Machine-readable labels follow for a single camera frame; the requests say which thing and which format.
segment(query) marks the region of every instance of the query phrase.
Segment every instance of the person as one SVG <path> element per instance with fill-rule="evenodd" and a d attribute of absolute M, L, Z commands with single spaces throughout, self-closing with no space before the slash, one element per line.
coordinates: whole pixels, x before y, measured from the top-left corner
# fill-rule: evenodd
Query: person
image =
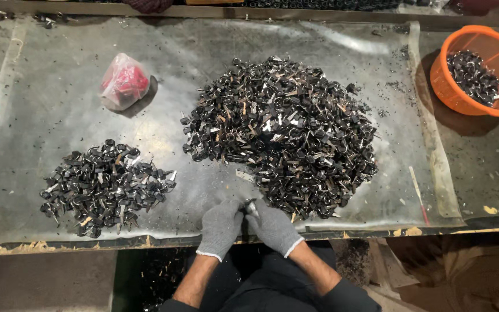
<path fill-rule="evenodd" d="M 239 201 L 227 200 L 204 214 L 201 244 L 190 269 L 160 312 L 381 310 L 365 290 L 336 272 L 334 252 L 328 242 L 322 242 L 328 244 L 328 249 L 310 247 L 287 216 L 280 209 L 267 206 L 262 199 L 256 201 L 257 215 L 247 214 L 245 218 L 270 252 L 261 253 L 262 248 L 258 249 L 262 259 L 260 268 L 243 282 L 238 271 L 226 274 L 234 270 L 228 251 L 244 219 L 239 207 Z M 251 245 L 239 247 L 251 248 Z M 325 256 L 328 251 L 330 260 Z M 245 258 L 246 263 L 255 263 L 247 261 L 251 255 Z M 234 287 L 225 286 L 233 276 L 238 276 L 230 283 Z"/>

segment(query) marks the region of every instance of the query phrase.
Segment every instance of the orange plastic basket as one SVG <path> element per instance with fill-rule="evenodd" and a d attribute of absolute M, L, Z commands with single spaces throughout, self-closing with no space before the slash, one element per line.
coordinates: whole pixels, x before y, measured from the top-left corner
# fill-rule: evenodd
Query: orange plastic basket
<path fill-rule="evenodd" d="M 492 108 L 484 106 L 463 92 L 452 78 L 446 62 L 447 54 L 465 50 L 478 53 L 484 66 L 494 69 L 494 74 L 499 78 L 499 33 L 490 27 L 465 26 L 444 41 L 440 55 L 430 70 L 430 81 L 436 96 L 462 114 L 499 117 L 499 100 L 494 102 Z"/>

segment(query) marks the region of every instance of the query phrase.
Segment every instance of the glove cuff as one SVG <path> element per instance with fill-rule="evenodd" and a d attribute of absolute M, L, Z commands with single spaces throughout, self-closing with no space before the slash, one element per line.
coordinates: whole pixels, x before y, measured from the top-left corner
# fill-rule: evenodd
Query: glove cuff
<path fill-rule="evenodd" d="M 200 252 L 199 250 L 196 250 L 196 253 L 202 256 L 215 257 L 218 259 L 219 263 L 222 263 L 222 258 L 219 255 L 212 254 L 211 252 Z"/>
<path fill-rule="evenodd" d="M 286 258 L 288 258 L 288 256 L 290 255 L 290 253 L 294 251 L 294 248 L 295 248 L 298 244 L 300 244 L 300 243 L 301 243 L 301 241 L 303 241 L 303 240 L 304 240 L 304 238 L 303 238 L 303 237 L 300 237 L 298 240 L 296 240 L 296 241 L 294 242 L 294 244 L 293 244 L 292 246 L 290 246 L 290 248 L 288 248 L 288 251 L 284 254 L 284 258 L 285 258 L 285 259 L 286 259 Z"/>

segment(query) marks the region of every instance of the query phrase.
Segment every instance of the black pants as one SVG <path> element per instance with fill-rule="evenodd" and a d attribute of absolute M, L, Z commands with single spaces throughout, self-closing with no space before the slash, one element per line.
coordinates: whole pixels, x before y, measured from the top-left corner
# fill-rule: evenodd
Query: black pants
<path fill-rule="evenodd" d="M 336 256 L 328 240 L 307 244 L 317 256 L 336 269 Z M 188 269 L 195 257 L 194 253 L 186 259 Z M 314 286 L 294 261 L 284 259 L 263 244 L 245 244 L 233 245 L 217 266 L 205 289 L 200 311 L 217 312 L 237 291 L 251 289 L 257 284 L 270 285 L 283 294 L 313 304 Z"/>

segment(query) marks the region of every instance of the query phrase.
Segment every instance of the pile of keys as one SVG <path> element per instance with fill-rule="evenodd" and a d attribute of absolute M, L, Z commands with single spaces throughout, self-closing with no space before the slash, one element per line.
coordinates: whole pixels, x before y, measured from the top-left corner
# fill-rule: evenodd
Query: pile of keys
<path fill-rule="evenodd" d="M 194 161 L 247 164 L 270 203 L 307 219 L 328 218 L 347 205 L 378 172 L 371 141 L 376 129 L 364 106 L 328 81 L 321 68 L 269 57 L 232 61 L 200 89 L 200 100 L 180 122 Z"/>
<path fill-rule="evenodd" d="M 482 64 L 482 58 L 469 50 L 447 56 L 448 69 L 457 85 L 472 99 L 492 107 L 499 99 L 499 79 L 494 70 Z"/>
<path fill-rule="evenodd" d="M 163 171 L 152 161 L 140 161 L 140 151 L 107 139 L 86 153 L 73 151 L 63 158 L 64 166 L 46 178 L 48 188 L 40 192 L 46 200 L 40 211 L 54 218 L 73 210 L 78 236 L 97 238 L 101 228 L 138 226 L 134 213 L 146 212 L 175 186 L 176 171 Z"/>

